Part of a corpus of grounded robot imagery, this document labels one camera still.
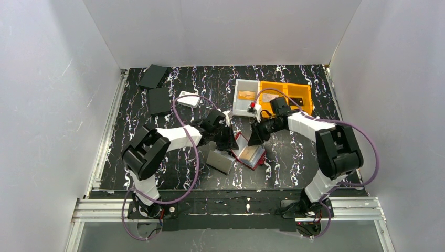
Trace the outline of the red leather card holder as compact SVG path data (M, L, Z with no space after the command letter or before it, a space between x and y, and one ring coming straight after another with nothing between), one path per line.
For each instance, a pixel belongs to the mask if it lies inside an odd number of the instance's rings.
M238 132L235 135L235 142L238 146L237 150L231 150L232 155L237 161L244 164L251 170L256 170L259 166L264 165L266 159L266 150L261 145L248 146L248 139Z

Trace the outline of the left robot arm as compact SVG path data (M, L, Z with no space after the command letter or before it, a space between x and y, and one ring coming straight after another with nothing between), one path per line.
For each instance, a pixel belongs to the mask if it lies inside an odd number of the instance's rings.
M206 164L228 174L236 161L255 170L264 162L262 146L248 146L248 139L234 133L229 112L212 110L204 119L179 128L150 128L136 131L122 152L122 160L134 180L134 210L145 217L155 217L161 211L155 173L166 154L172 150L192 148L214 142L215 148L207 155Z

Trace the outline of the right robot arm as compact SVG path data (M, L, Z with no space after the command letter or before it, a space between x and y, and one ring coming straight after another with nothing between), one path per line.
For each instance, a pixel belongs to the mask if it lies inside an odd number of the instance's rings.
M289 210L305 215L318 213L330 193L357 168L363 166L363 156L352 127L318 120L301 109L291 109L285 97L271 100L273 115L257 118L251 124L249 146L262 145L270 135L287 130L311 140L316 147L318 171L312 181L300 193L297 202L282 207L278 213Z

